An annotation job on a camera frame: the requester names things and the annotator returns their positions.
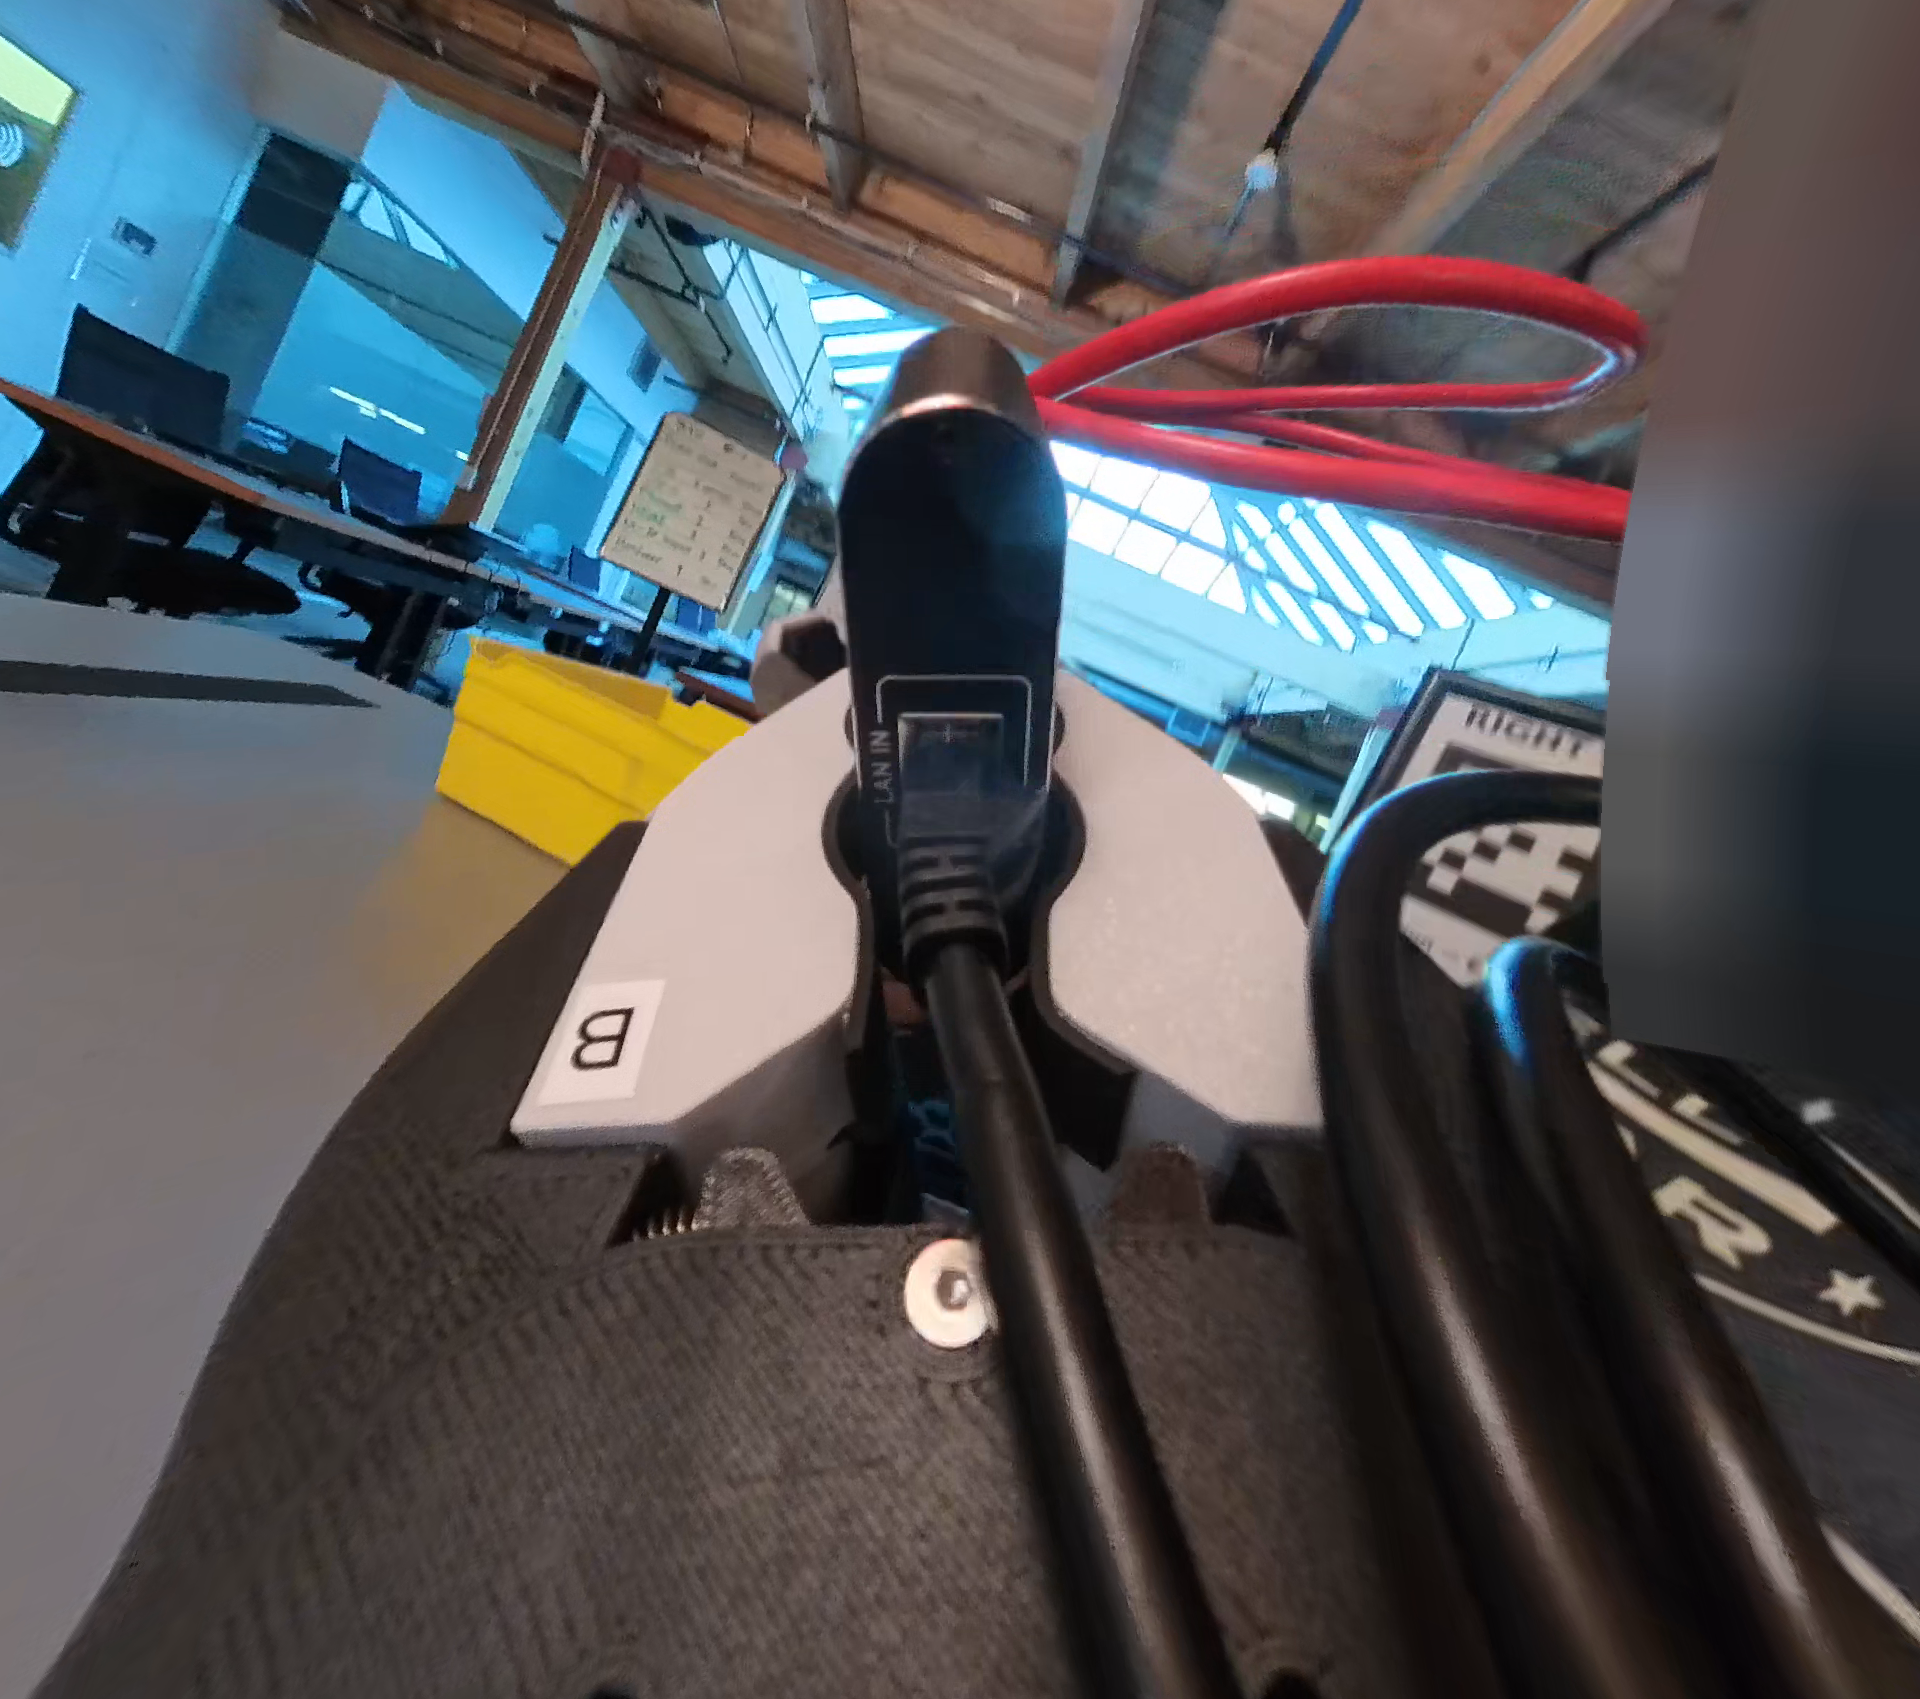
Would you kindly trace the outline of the white fiducial marker card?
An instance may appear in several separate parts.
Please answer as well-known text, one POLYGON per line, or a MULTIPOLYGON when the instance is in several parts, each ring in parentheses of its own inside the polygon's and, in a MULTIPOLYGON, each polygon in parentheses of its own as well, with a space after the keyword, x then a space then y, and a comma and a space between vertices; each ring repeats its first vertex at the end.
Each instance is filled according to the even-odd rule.
MULTIPOLYGON (((1463 673, 1430 670, 1401 708, 1382 711, 1333 810, 1330 839, 1376 798, 1456 772, 1603 776, 1603 713, 1535 699, 1463 673)), ((1401 905, 1405 938, 1459 988, 1509 938, 1552 936, 1599 887, 1597 826, 1494 824, 1459 831, 1422 858, 1401 905)))

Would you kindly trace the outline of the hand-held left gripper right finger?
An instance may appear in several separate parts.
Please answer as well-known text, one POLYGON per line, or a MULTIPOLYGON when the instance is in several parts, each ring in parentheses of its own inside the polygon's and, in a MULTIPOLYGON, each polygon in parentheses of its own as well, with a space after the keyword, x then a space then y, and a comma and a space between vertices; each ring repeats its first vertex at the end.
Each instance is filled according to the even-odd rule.
POLYGON ((1302 905, 1195 752, 1072 674, 1060 711, 1077 853, 1038 916, 1035 1013, 1071 1185, 1112 1197, 1154 1143, 1220 1183, 1245 1143, 1323 1130, 1302 905))

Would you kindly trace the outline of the green phone sign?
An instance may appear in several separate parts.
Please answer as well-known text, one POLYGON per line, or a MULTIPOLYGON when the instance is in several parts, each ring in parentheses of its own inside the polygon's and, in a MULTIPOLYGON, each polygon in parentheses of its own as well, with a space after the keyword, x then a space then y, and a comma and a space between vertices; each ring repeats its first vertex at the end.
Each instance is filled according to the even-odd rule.
POLYGON ((79 91, 4 36, 4 247, 13 250, 35 212, 79 91))

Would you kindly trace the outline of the black office chair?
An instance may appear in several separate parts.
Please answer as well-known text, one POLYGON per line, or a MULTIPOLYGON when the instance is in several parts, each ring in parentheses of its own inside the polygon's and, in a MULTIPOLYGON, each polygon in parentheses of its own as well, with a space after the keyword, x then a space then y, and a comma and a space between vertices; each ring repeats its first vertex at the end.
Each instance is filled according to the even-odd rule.
MULTIPOLYGON (((60 354, 58 394, 79 408, 145 430, 170 444, 220 455, 227 430, 230 379, 148 343, 113 320, 76 308, 60 354)), ((95 492, 79 449, 60 464, 54 504, 86 509, 95 492)), ((148 492, 128 509, 133 531, 183 547, 204 523, 211 500, 148 492)))
POLYGON ((423 475, 389 461, 356 439, 342 439, 335 461, 337 504, 349 516, 385 527, 412 530, 423 523, 423 475))

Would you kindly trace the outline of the black ethernet switch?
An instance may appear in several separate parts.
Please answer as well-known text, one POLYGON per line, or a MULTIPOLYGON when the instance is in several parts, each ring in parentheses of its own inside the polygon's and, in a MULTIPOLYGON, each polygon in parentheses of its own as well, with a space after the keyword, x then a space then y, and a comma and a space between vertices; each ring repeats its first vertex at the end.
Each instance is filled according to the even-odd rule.
POLYGON ((1053 789, 1066 497, 1003 343, 947 326, 902 352, 837 537, 880 960, 899 980, 943 943, 1006 962, 1053 789))

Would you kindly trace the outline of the white handwritten whiteboard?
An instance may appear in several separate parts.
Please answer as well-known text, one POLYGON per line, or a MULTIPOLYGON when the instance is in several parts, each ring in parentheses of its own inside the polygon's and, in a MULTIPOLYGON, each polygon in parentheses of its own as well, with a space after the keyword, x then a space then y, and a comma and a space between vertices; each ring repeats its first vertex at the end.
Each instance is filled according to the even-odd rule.
POLYGON ((634 579, 725 614, 785 489, 780 461, 689 411, 667 411, 595 555, 634 579))

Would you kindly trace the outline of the wooden office desk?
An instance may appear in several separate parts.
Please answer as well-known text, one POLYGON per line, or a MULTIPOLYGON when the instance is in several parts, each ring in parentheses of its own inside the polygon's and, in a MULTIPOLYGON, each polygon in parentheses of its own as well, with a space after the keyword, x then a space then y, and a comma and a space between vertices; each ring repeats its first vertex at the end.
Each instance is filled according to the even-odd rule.
POLYGON ((304 570, 333 570, 370 588, 375 612, 370 633, 353 649, 353 666, 399 688, 418 682, 426 649, 451 614, 477 626, 515 590, 512 579, 482 563, 320 508, 58 394, 6 379, 4 401, 32 418, 98 497, 79 523, 74 555, 54 574, 54 593, 68 603, 111 599, 106 584, 137 541, 133 516, 160 497, 181 497, 200 514, 218 508, 237 547, 272 548, 304 570))

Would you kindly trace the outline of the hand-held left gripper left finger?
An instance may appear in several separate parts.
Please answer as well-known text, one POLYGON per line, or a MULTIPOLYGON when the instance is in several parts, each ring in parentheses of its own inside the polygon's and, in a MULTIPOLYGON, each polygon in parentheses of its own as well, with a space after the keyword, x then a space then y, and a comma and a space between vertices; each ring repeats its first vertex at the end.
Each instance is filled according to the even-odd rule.
POLYGON ((829 1152, 854 1122, 859 902, 829 865, 851 680, 733 737, 645 824, 512 1112, 525 1146, 829 1152))

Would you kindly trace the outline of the yellow plastic bin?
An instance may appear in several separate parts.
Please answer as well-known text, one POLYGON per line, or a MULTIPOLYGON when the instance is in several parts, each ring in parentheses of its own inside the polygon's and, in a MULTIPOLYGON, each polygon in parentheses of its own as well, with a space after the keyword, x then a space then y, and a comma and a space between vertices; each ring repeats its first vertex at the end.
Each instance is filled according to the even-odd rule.
POLYGON ((474 637, 437 789, 573 868, 746 729, 670 685, 474 637))

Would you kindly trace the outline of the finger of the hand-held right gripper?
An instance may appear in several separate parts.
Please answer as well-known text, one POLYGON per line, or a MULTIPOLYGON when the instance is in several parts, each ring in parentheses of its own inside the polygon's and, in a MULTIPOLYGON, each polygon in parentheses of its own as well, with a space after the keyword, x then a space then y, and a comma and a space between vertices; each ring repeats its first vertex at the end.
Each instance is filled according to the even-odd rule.
POLYGON ((826 612, 787 614, 762 630, 751 665, 754 715, 787 703, 846 670, 843 626, 826 612))

